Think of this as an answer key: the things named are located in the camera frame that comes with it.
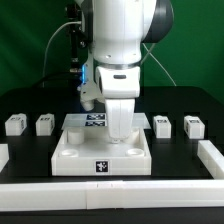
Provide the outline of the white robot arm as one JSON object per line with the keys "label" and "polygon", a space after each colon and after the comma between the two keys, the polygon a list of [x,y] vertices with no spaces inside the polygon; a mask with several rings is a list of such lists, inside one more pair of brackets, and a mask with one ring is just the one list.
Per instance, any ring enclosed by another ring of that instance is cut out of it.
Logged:
{"label": "white robot arm", "polygon": [[161,41],[172,28],[170,0],[74,0],[81,9],[88,59],[80,100],[85,110],[105,104],[108,135],[130,136],[135,99],[140,94],[143,43]]}

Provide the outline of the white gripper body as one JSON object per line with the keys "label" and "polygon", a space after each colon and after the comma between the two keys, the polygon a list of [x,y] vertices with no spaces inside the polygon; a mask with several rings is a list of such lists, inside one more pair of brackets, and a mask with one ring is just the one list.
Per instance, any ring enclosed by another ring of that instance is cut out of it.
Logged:
{"label": "white gripper body", "polygon": [[105,99],[109,137],[127,139],[132,129],[135,99],[140,95],[140,68],[114,70],[98,66],[96,75]]}

